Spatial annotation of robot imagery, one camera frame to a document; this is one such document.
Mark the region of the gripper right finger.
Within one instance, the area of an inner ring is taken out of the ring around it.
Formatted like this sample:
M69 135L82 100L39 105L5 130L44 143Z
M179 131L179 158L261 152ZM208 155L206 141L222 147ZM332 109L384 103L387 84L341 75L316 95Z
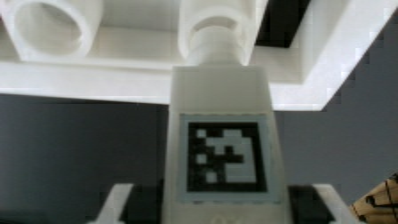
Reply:
M334 220L329 222L329 224L362 224L357 218L354 217L348 205L345 204L332 185L315 184L313 187L316 189L322 201L334 217Z

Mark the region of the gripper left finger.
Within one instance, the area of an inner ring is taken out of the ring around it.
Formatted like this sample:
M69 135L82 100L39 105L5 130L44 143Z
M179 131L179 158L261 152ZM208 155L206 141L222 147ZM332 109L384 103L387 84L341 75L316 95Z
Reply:
M133 189L132 183L119 183L112 186L103 207L98 213L98 217L87 224L124 224L121 215L124 211L124 205L130 198Z

